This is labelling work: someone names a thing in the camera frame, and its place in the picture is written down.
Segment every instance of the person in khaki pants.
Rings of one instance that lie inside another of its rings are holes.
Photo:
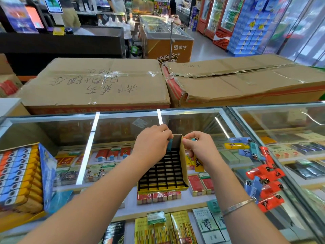
[[[59,0],[63,10],[62,19],[65,27],[79,28],[81,26],[77,12],[74,10],[71,0]]]

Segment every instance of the red beverage cooler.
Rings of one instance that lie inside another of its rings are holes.
[[[211,10],[209,12],[209,19],[204,32],[205,36],[211,40],[213,40],[215,32],[217,30],[224,4],[225,0],[213,0],[212,2]]]
[[[197,30],[204,34],[205,28],[207,26],[208,18],[210,15],[210,7],[211,7],[211,0],[202,0],[201,2],[201,13],[199,16],[199,22],[197,26]]]
[[[243,3],[244,0],[226,0],[226,4],[223,5],[221,21],[213,39],[213,43],[220,48],[227,49]]]

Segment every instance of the silver bangle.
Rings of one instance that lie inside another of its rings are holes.
[[[238,208],[244,206],[244,205],[247,205],[248,203],[250,202],[256,202],[256,198],[255,197],[252,197],[251,199],[248,199],[248,200],[245,200],[243,202],[240,202],[236,205],[233,205],[233,206],[230,206],[228,209],[224,210],[224,211],[221,211],[222,212],[222,215],[225,216],[225,215],[228,215],[229,213],[237,210]]]

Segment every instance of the monitor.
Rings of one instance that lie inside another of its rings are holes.
[[[50,14],[63,14],[59,0],[44,0]]]
[[[38,15],[37,10],[34,7],[26,6],[27,12],[31,18],[36,29],[44,29],[44,25],[41,21],[40,16]]]

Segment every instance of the gray tiled floor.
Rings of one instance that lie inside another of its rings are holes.
[[[212,40],[203,36],[201,33],[190,30],[186,32],[194,38],[191,61],[206,61],[231,57],[225,50],[214,45]]]

